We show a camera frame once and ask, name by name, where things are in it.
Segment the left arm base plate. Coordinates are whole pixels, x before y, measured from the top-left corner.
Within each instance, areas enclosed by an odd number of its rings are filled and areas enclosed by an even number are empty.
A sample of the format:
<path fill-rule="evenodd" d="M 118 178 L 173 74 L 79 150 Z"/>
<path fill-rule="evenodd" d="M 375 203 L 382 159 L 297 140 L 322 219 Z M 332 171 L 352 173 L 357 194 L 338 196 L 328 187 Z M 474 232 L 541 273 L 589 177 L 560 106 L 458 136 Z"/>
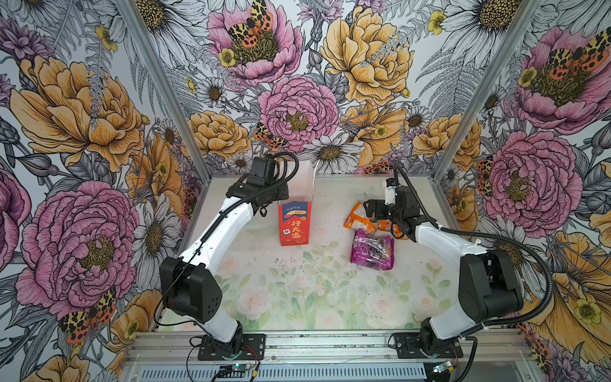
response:
<path fill-rule="evenodd" d="M 266 348 L 265 334 L 238 334 L 228 343 L 205 335 L 198 348 L 199 361 L 262 361 Z"/>

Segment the red white paper bag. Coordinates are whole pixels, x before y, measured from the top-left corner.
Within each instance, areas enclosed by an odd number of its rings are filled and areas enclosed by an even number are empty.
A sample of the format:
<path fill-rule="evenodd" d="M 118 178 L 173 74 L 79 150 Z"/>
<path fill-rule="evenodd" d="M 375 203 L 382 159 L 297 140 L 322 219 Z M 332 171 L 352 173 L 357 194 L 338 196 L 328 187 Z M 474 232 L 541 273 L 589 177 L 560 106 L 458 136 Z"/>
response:
<path fill-rule="evenodd" d="M 298 171 L 288 181 L 288 199 L 278 203 L 279 242 L 283 247 L 310 242 L 315 166 L 300 161 Z"/>

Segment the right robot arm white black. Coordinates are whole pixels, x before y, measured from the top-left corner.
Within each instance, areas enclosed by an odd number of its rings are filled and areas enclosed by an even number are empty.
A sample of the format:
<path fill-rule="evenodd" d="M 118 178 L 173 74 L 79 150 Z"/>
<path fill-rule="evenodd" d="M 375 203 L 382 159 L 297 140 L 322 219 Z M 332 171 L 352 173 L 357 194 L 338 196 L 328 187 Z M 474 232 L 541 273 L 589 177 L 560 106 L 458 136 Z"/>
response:
<path fill-rule="evenodd" d="M 389 221 L 399 233 L 458 267 L 458 301 L 423 320 L 418 347 L 427 356 L 476 333 L 489 321 L 523 308 L 520 283 L 509 254 L 469 242 L 447 232 L 424 212 L 417 194 L 407 186 L 389 187 L 385 200 L 364 202 L 367 218 Z"/>

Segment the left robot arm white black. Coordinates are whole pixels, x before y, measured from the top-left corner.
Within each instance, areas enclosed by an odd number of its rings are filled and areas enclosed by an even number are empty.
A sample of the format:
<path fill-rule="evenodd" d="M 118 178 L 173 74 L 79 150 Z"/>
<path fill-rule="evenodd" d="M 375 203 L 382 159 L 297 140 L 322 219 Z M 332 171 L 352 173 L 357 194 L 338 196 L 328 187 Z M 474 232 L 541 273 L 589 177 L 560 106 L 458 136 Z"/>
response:
<path fill-rule="evenodd" d="M 291 178 L 240 178 L 228 189 L 218 214 L 196 242 L 160 266 L 162 306 L 200 326 L 212 339 L 208 348 L 224 358 L 240 354 L 243 326 L 221 307 L 223 292 L 215 276 L 226 251 L 254 215 L 273 202 L 288 199 Z"/>

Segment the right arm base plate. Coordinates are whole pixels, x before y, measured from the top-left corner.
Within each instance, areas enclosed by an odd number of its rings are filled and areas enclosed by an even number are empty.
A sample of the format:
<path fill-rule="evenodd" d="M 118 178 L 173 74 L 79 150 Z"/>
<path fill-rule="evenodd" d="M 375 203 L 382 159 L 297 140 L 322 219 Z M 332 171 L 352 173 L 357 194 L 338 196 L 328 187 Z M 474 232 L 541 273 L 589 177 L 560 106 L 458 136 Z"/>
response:
<path fill-rule="evenodd" d="M 396 351 L 399 359 L 452 358 L 464 357 L 458 339 L 439 340 L 428 332 L 394 333 L 388 339 L 388 346 Z"/>

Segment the purple snack packet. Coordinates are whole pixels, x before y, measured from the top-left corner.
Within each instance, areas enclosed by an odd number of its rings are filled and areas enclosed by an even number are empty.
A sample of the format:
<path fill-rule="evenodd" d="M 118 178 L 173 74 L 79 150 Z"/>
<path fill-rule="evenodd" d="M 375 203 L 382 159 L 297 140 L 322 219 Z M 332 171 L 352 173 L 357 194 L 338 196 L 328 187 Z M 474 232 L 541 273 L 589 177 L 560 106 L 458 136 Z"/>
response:
<path fill-rule="evenodd" d="M 378 271 L 389 271 L 395 265 L 395 242 L 392 236 L 374 237 L 363 229 L 356 231 L 350 262 Z"/>

